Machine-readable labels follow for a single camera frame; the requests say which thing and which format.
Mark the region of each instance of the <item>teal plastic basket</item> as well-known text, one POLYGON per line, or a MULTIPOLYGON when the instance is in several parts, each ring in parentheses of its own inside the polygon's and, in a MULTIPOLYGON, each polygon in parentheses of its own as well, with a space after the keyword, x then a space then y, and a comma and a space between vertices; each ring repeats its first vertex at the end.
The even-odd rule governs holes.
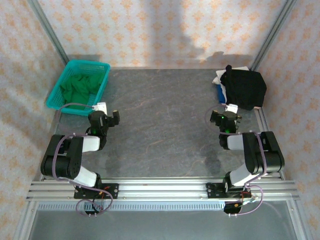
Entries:
MULTIPOLYGON (((103 62, 98 61, 87 61, 87 60, 71 60, 65 66, 61 76, 59 77, 57 83, 55 84, 50 96, 46 101, 46 105, 51 109, 59 109, 65 104, 65 99, 63 98, 62 91, 60 85, 65 82, 69 77, 76 74, 86 74, 93 75, 97 73, 104 73, 102 84, 99 88, 97 94, 90 94, 89 101, 87 105, 92 106, 96 105, 104 93, 108 82, 108 74, 110 70, 110 65, 103 62)), ((83 110, 72 109, 72 108, 63 108, 61 110, 62 113, 66 114, 75 114, 88 116, 91 112, 93 112, 92 108, 86 107, 83 110)))

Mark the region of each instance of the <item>white cloth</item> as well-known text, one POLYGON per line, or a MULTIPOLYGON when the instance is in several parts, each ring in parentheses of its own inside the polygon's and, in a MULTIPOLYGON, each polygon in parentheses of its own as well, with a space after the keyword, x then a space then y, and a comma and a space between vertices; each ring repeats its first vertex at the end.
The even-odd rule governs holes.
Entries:
MULTIPOLYGON (((246 71, 249 71, 249 68, 247 66, 241 66, 241 67, 235 67, 235 68, 232 68, 232 69, 235 69, 235 70, 246 70, 246 71)), ((220 85, 221 89, 222 89, 222 94, 224 96, 224 99, 225 99, 225 102, 227 102, 227 95, 226 95, 226 87, 221 84, 221 81, 220 81, 220 78, 222 77, 222 75, 226 72, 226 70, 218 70, 218 71, 215 71, 216 73, 216 77, 213 79, 212 83, 213 84, 217 84, 217 85, 220 85)))

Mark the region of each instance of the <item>glass panel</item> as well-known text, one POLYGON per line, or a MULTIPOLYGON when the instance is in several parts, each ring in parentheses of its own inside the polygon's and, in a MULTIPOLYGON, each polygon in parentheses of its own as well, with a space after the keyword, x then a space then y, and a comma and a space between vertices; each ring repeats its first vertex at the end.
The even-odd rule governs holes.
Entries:
MULTIPOLYGON (((111 70, 101 102, 109 115, 119 110, 120 124, 109 129, 103 150, 83 154, 82 165, 103 178, 224 177, 241 166, 243 152, 224 150, 205 124, 207 109, 218 104, 215 76, 213 69, 111 70)), ((240 132, 259 131, 254 110, 238 114, 240 132)), ((90 126, 70 114, 60 122, 76 133, 90 126)))
MULTIPOLYGON (((254 207, 249 204, 243 212, 254 207)), ((74 210, 38 210, 30 236, 31 240, 297 239, 285 201, 264 202, 251 214, 231 218, 222 211, 108 211, 89 218, 74 210)))

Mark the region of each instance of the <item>green towel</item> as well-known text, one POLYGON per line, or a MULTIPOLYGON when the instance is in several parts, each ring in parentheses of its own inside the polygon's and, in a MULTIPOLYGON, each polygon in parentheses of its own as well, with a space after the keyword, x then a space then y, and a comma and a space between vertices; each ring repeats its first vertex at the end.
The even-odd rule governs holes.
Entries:
MULTIPOLYGON (((94 75, 77 74, 69 77, 60 85, 65 103, 88 104, 90 94, 98 93, 103 79, 103 73, 94 75)), ((85 107, 77 105, 71 105, 68 108, 85 109, 85 107)))

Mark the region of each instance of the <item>floral wall pattern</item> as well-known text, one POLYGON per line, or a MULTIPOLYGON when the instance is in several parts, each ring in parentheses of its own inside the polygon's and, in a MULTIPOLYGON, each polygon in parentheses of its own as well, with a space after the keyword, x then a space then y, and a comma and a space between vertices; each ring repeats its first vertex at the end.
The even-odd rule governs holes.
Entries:
POLYGON ((250 66, 285 0, 40 0, 70 58, 112 67, 250 66))
POLYGON ((0 239, 10 240, 51 137, 45 101, 64 65, 26 0, 2 0, 0 11, 0 239))
POLYGON ((300 0, 258 71, 267 83, 263 109, 296 180, 314 239, 320 236, 320 8, 300 0))

